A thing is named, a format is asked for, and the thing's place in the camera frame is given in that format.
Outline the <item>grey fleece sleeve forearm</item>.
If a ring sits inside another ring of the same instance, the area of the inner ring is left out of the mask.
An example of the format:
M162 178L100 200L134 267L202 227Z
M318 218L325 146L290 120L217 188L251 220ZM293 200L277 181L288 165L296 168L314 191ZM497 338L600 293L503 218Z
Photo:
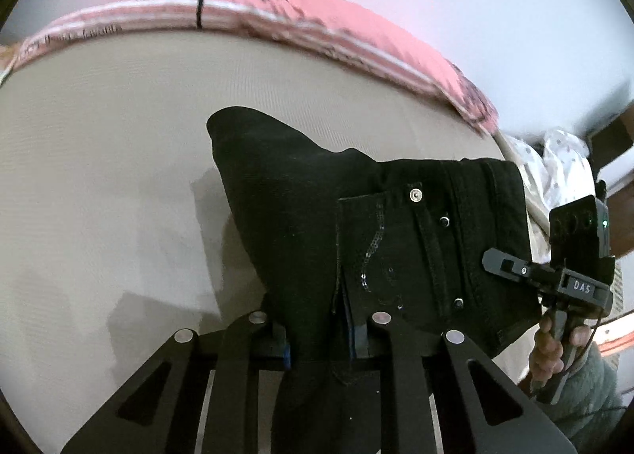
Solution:
M569 373L559 402L546 404L542 410L577 452L597 453L606 445L625 408L617 392L617 375L601 357L598 346L589 340L589 329L578 327L571 344L589 350ZM531 383L527 377L520 381L519 387L528 394Z

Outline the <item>right hand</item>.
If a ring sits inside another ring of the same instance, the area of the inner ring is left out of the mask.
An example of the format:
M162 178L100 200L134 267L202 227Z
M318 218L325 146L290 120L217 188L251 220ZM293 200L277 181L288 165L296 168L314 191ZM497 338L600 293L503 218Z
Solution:
M534 335L534 348L529 356L527 379L531 384L545 384L565 368L564 345L560 340L554 339L551 329L552 319L545 313L539 321L539 329Z

